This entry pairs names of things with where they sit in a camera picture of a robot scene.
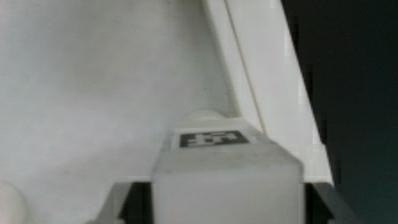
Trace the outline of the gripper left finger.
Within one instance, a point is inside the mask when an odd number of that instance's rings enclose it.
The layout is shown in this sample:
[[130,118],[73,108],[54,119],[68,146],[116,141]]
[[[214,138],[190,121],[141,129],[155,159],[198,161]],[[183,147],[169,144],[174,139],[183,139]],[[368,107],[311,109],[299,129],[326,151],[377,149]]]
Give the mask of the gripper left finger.
[[100,213],[86,224],[155,224],[153,191],[148,181],[114,184]]

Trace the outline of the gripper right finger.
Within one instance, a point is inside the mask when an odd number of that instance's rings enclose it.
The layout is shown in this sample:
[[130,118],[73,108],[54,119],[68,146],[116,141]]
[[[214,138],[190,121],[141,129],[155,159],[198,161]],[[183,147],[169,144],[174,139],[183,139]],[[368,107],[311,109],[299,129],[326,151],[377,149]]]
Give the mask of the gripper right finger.
[[366,224],[326,182],[306,184],[306,224]]

